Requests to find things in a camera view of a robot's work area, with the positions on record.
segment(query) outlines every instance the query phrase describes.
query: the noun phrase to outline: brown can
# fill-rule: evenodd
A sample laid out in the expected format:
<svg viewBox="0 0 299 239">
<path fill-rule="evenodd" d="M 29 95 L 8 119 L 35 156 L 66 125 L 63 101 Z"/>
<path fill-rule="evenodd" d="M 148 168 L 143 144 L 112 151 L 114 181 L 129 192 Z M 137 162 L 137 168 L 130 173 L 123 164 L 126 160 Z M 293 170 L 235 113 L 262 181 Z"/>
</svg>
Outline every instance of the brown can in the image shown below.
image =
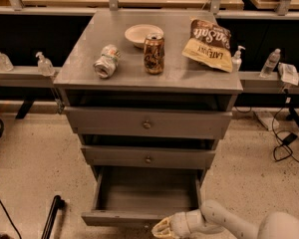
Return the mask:
<svg viewBox="0 0 299 239">
<path fill-rule="evenodd" d="M 149 74 L 157 75 L 163 71 L 164 55 L 163 34 L 148 34 L 144 44 L 144 64 Z"/>
</svg>

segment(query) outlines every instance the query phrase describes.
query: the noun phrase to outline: gray dresser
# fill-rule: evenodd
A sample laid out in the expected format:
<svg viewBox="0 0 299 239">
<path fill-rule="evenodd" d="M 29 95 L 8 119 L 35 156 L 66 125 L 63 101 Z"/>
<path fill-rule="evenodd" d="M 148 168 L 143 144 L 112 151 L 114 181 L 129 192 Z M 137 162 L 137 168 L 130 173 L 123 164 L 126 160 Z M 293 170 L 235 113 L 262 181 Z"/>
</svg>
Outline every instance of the gray dresser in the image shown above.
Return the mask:
<svg viewBox="0 0 299 239">
<path fill-rule="evenodd" d="M 193 17 L 215 21 L 202 11 L 99 10 L 57 76 L 54 84 L 97 180 L 92 208 L 82 214 L 88 225 L 149 228 L 199 207 L 203 177 L 242 87 L 237 73 L 181 54 Z M 160 75 L 146 73 L 143 51 L 125 38 L 136 24 L 164 31 Z M 108 44 L 122 58 L 113 76 L 102 80 L 93 63 Z"/>
</svg>

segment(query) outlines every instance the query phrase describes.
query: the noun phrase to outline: white bowl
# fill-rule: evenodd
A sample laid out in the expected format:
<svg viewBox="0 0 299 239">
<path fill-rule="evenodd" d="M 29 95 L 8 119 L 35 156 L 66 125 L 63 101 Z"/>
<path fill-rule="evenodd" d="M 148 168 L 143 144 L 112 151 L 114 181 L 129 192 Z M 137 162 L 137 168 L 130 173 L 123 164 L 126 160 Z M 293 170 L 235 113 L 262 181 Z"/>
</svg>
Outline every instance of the white bowl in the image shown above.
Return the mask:
<svg viewBox="0 0 299 239">
<path fill-rule="evenodd" d="M 136 47 L 143 48 L 144 40 L 146 39 L 146 36 L 150 33 L 163 34 L 163 31 L 161 28 L 154 25 L 147 25 L 147 24 L 134 25 L 126 31 L 126 38 L 132 43 L 134 43 Z"/>
</svg>

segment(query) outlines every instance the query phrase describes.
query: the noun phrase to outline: robotic arm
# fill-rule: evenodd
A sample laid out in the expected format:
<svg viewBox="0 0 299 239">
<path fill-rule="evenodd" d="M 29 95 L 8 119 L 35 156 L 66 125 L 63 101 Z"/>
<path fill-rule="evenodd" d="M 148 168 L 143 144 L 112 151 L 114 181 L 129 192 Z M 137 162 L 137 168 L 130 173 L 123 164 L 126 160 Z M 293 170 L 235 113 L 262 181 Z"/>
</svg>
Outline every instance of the robotic arm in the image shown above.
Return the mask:
<svg viewBox="0 0 299 239">
<path fill-rule="evenodd" d="M 188 238 L 192 233 L 214 234 L 226 228 L 236 238 L 299 239 L 299 220 L 284 212 L 274 212 L 255 226 L 230 213 L 218 202 L 206 200 L 200 210 L 179 212 L 164 218 L 152 229 L 156 238 Z"/>
</svg>

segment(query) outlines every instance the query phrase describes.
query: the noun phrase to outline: concrete floor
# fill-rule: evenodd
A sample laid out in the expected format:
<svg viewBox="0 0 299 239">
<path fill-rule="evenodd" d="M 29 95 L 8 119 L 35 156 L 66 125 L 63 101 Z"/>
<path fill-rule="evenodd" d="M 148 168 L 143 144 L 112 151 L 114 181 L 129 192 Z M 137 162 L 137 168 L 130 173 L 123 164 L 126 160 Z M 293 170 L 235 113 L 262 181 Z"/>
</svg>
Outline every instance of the concrete floor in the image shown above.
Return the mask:
<svg viewBox="0 0 299 239">
<path fill-rule="evenodd" d="M 285 115 L 278 117 L 279 130 L 298 134 L 290 147 L 299 159 L 299 129 Z M 0 197 L 22 238 L 41 238 L 56 194 L 65 199 L 67 207 L 58 212 L 51 238 L 153 238 L 143 229 L 86 226 L 81 213 L 91 209 L 96 181 L 65 116 L 30 113 L 19 120 L 12 114 L 0 116 L 5 122 L 0 139 Z M 235 112 L 201 187 L 202 198 L 215 199 L 254 224 L 272 211 L 299 219 L 299 163 L 291 157 L 274 162 L 276 145 L 273 133 L 253 112 Z M 0 233 L 18 238 L 1 207 Z M 225 231 L 194 238 L 234 237 Z"/>
</svg>

